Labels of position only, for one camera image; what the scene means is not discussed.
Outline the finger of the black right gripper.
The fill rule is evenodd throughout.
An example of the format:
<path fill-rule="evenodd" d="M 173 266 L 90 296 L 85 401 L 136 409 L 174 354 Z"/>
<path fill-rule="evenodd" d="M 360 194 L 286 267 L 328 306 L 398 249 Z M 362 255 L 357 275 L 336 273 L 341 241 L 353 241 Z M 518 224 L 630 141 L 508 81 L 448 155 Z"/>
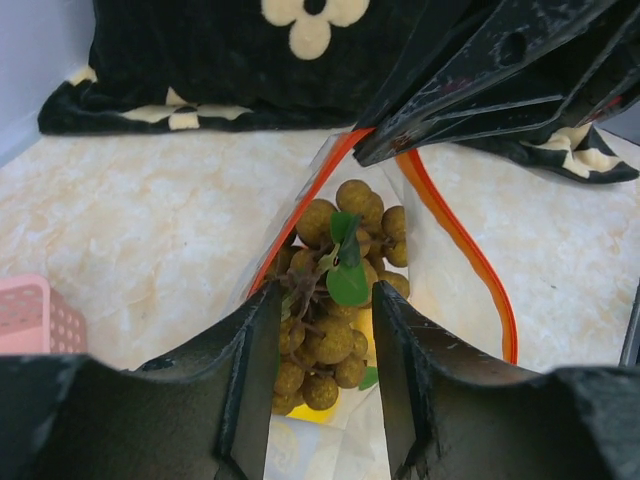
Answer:
<path fill-rule="evenodd" d="M 538 140 L 638 97 L 635 1 L 430 1 L 354 155 L 370 166 L 434 143 Z"/>

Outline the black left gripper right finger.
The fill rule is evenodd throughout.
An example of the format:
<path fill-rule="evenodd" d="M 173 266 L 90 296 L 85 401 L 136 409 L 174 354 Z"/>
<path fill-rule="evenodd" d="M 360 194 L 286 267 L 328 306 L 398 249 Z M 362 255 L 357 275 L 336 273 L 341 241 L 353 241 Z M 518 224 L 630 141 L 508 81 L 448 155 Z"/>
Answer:
<path fill-rule="evenodd" d="M 635 479 L 639 371 L 539 374 L 492 357 L 373 289 L 373 328 L 395 479 Z"/>

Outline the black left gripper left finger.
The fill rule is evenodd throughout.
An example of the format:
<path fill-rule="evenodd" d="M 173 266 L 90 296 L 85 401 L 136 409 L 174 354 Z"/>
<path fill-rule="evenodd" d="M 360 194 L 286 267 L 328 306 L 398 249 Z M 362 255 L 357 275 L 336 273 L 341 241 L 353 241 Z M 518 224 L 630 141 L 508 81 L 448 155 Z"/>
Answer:
<path fill-rule="evenodd" d="M 5 479 L 259 479 L 281 294 L 240 307 L 141 368 L 87 354 L 1 360 Z"/>

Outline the clear zip top bag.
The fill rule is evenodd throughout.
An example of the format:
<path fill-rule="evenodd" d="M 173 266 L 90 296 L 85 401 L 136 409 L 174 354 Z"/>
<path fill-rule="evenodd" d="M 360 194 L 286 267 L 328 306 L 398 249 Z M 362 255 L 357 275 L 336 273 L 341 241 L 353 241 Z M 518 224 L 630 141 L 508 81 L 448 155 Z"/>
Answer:
<path fill-rule="evenodd" d="M 478 349 L 518 360 L 515 314 L 493 267 L 432 182 L 417 151 L 360 167 L 351 134 L 331 136 L 280 210 L 231 295 L 238 306 L 274 268 L 304 267 L 327 232 L 329 207 L 363 218 L 358 234 L 369 279 L 385 279 L 428 318 Z M 384 479 L 386 443 L 372 310 L 324 300 L 313 314 L 347 319 L 368 339 L 362 383 L 326 410 L 299 405 L 270 422 L 269 479 Z"/>

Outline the pink plastic basket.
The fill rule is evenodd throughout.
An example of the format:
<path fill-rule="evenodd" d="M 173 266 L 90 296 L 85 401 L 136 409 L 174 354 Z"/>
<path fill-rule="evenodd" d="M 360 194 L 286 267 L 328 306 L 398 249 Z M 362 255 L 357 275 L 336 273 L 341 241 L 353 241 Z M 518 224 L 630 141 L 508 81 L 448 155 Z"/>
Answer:
<path fill-rule="evenodd" d="M 40 275 L 3 278 L 0 315 L 3 355 L 88 351 L 84 316 Z"/>

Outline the brown longan bunch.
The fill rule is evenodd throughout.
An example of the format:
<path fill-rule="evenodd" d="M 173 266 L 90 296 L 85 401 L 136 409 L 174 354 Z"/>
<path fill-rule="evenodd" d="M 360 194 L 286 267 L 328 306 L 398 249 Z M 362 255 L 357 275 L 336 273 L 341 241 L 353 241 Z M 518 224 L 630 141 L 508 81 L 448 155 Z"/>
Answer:
<path fill-rule="evenodd" d="M 264 275 L 282 289 L 273 414 L 328 410 L 341 390 L 365 388 L 368 341 L 352 324 L 371 311 L 379 281 L 409 297 L 406 240 L 404 208 L 385 207 L 360 179 L 302 211 Z"/>

